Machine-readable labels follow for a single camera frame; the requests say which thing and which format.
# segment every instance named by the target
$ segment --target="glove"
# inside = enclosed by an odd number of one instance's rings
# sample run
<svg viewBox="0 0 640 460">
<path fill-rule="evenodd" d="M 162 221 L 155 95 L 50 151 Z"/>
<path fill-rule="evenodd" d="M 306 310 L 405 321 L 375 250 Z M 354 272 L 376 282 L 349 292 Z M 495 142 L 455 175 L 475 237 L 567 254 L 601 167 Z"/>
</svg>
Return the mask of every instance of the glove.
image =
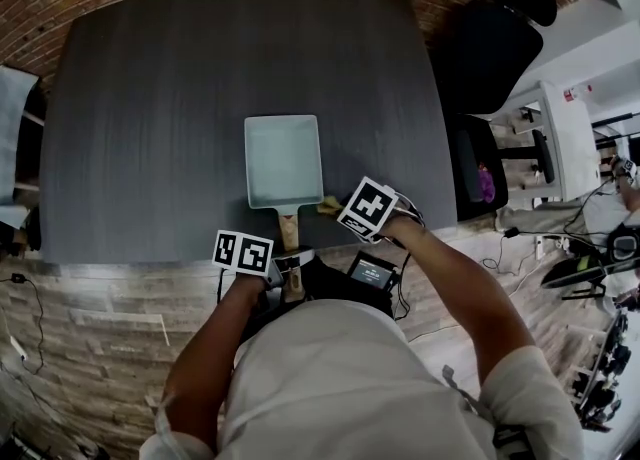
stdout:
<svg viewBox="0 0 640 460">
<path fill-rule="evenodd" d="M 630 159 L 615 156 L 611 161 L 611 171 L 616 179 L 625 176 L 629 178 L 629 182 L 633 182 L 638 172 L 638 167 Z"/>
</svg>

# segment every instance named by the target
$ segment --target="purple object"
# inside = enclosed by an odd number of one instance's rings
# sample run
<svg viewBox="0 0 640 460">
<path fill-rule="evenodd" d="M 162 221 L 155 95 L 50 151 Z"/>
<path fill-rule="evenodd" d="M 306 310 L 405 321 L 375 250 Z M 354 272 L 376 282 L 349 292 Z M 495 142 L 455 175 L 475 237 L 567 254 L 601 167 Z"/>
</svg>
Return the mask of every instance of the purple object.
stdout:
<svg viewBox="0 0 640 460">
<path fill-rule="evenodd" d="M 493 202 L 496 198 L 496 187 L 493 185 L 493 176 L 486 170 L 478 170 L 480 174 L 480 187 L 482 188 L 482 196 L 487 203 Z"/>
</svg>

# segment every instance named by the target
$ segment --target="small screen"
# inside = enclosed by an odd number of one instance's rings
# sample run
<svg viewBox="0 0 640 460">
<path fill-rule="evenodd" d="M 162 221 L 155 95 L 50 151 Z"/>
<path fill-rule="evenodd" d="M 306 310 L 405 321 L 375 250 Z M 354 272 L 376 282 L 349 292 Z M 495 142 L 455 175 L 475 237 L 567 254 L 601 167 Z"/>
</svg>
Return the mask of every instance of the small screen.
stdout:
<svg viewBox="0 0 640 460">
<path fill-rule="evenodd" d="M 391 271 L 360 259 L 351 274 L 351 278 L 384 289 L 391 277 Z"/>
</svg>

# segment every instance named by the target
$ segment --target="desk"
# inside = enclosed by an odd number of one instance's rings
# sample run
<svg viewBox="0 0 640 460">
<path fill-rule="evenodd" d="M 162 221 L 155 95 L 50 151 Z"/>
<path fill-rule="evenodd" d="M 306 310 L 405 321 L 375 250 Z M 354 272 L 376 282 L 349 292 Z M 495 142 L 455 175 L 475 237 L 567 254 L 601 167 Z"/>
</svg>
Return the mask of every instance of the desk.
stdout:
<svg viewBox="0 0 640 460">
<path fill-rule="evenodd" d="M 540 104 L 539 119 L 518 132 L 543 128 L 556 179 L 549 184 L 511 191 L 509 197 L 561 197 L 568 201 L 595 190 L 600 186 L 600 156 L 582 101 L 568 103 L 560 89 L 540 82 L 535 89 L 510 98 L 496 113 L 483 118 L 491 120 L 534 102 Z"/>
<path fill-rule="evenodd" d="M 596 356 L 596 360 L 593 363 L 593 369 L 585 369 L 579 366 L 575 366 L 573 364 L 570 366 L 570 369 L 572 371 L 575 371 L 576 373 L 582 373 L 588 377 L 587 385 L 584 389 L 584 392 L 582 393 L 582 396 L 580 398 L 576 398 L 575 396 L 570 396 L 570 399 L 577 406 L 578 412 L 580 412 L 584 408 L 584 405 L 587 402 L 587 399 L 589 399 L 589 395 L 591 394 L 591 391 L 596 385 L 596 382 L 598 380 L 598 373 L 600 372 L 600 369 L 599 369 L 600 361 L 604 356 L 605 348 L 607 346 L 607 342 L 609 341 L 609 336 L 615 330 L 622 316 L 623 314 L 620 311 L 618 311 L 615 317 L 613 318 L 611 325 L 609 325 L 609 328 L 606 330 L 606 332 L 602 332 L 600 330 L 592 330 L 592 329 L 588 329 L 588 328 L 580 327 L 576 325 L 567 326 L 567 328 L 569 328 L 570 330 L 573 330 L 574 332 L 580 332 L 581 334 L 598 337 L 601 340 L 600 348 L 598 349 L 598 355 Z"/>
<path fill-rule="evenodd" d="M 247 203 L 244 119 L 318 117 L 325 195 L 363 175 L 456 223 L 440 100 L 409 0 L 127 0 L 74 22 L 43 141 L 44 259 L 209 259 Z M 355 243 L 300 210 L 300 241 Z"/>
</svg>

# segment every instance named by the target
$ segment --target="wooden handle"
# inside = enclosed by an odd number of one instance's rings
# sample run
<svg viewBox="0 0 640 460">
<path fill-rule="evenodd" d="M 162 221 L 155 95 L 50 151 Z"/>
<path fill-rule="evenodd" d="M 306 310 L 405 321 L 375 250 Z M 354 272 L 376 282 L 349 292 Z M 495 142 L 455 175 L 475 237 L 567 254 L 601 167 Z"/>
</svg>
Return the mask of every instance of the wooden handle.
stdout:
<svg viewBox="0 0 640 460">
<path fill-rule="evenodd" d="M 280 222 L 280 232 L 282 233 L 282 243 L 285 250 L 297 250 L 300 247 L 298 238 L 298 215 L 278 216 Z M 304 298 L 304 288 L 300 268 L 293 268 L 289 272 L 289 280 L 284 288 L 284 301 L 296 302 Z"/>
<path fill-rule="evenodd" d="M 282 243 L 284 249 L 297 250 L 300 247 L 298 239 L 298 215 L 278 216 L 280 222 L 280 232 L 282 232 Z"/>
</svg>

